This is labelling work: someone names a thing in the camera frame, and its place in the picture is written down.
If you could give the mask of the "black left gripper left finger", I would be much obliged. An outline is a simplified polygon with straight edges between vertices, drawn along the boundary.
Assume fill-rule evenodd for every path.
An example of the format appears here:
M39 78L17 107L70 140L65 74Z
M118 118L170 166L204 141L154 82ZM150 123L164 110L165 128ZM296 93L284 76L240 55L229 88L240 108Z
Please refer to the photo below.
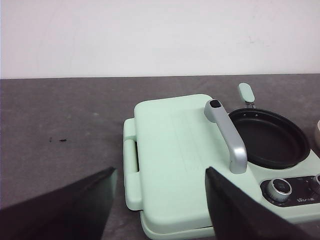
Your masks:
M113 206L118 171L108 167L0 211L2 240L100 240Z

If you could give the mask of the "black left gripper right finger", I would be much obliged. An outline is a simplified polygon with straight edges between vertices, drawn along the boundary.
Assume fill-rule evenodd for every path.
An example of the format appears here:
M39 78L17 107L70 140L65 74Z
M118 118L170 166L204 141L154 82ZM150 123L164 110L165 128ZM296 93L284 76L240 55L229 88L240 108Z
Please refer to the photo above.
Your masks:
M218 240L318 240L256 202L213 167L205 170L209 216Z

